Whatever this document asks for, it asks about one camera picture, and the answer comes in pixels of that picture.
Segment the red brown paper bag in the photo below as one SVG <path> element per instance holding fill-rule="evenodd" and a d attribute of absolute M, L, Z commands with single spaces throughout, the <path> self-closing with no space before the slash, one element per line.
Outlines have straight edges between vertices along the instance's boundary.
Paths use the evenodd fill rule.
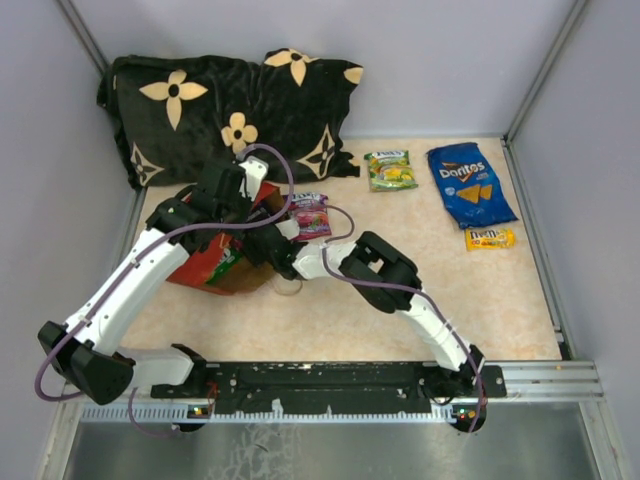
<path fill-rule="evenodd" d="M 204 252 L 194 253 L 167 281 L 216 295 L 247 294 L 276 276 L 267 263 L 254 266 L 231 233 L 219 233 Z"/>

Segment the green Fox's candy packet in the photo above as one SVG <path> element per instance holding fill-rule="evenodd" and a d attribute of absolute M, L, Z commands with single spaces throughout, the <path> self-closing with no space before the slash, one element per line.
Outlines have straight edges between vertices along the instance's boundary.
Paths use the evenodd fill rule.
<path fill-rule="evenodd" d="M 402 191 L 418 187 L 408 150 L 374 151 L 364 155 L 371 192 Z"/>

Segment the yellow M&M's packet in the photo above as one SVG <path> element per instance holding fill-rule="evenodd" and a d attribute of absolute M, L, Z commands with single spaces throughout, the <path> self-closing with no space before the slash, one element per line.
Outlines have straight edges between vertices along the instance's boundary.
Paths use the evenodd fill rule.
<path fill-rule="evenodd" d="M 509 249 L 516 245 L 516 235 L 509 228 L 466 229 L 465 245 L 468 251 Z"/>

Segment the blue Doritos chip bag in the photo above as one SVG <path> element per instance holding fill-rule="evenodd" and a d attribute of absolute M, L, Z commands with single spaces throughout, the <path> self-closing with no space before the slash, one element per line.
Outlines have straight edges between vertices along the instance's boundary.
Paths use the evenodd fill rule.
<path fill-rule="evenodd" d="M 444 207 L 459 229 L 517 220 L 498 176 L 477 143 L 437 147 L 429 150 L 426 158 Z"/>

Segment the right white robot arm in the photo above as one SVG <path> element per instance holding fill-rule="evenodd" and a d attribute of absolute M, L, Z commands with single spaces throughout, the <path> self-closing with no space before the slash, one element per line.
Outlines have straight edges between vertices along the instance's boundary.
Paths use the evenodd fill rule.
<path fill-rule="evenodd" d="M 311 244 L 290 240 L 270 225 L 243 234 L 241 249 L 251 263 L 267 263 L 286 280 L 333 278 L 350 284 L 377 311 L 407 319 L 454 393 L 470 395 L 481 385 L 482 353 L 424 291 L 417 265 L 379 235 L 366 231 L 354 241 Z"/>

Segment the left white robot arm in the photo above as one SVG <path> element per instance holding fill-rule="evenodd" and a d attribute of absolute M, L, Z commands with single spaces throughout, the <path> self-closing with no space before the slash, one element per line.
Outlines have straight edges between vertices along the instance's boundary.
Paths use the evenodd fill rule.
<path fill-rule="evenodd" d="M 201 394 L 208 373 L 181 347 L 123 350 L 122 339 L 159 287 L 223 231 L 244 230 L 267 165 L 254 156 L 212 164 L 199 181 L 160 202 L 130 253 L 102 287 L 61 324 L 38 333 L 44 364 L 98 405 L 130 389 L 171 385 Z"/>

